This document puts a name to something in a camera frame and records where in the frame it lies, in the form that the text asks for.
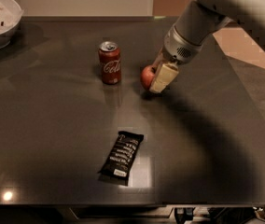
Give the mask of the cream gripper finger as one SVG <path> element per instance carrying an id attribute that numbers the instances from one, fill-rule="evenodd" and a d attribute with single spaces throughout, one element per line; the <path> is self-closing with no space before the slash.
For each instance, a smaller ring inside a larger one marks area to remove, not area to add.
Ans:
<path id="1" fill-rule="evenodd" d="M 152 66 L 154 69 L 157 69 L 160 64 L 167 62 L 168 62 L 168 52 L 164 48 L 161 48 Z"/>
<path id="2" fill-rule="evenodd" d="M 161 93 L 178 74 L 177 63 L 159 64 L 149 90 L 153 93 Z"/>

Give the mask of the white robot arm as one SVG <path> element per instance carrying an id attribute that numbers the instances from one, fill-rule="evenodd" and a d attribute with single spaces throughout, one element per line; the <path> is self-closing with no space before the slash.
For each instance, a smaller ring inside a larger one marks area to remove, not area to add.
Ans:
<path id="1" fill-rule="evenodd" d="M 265 52 L 265 0 L 192 0 L 164 37 L 153 64 L 141 73 L 142 86 L 162 92 L 190 63 L 214 32 L 236 21 Z"/>

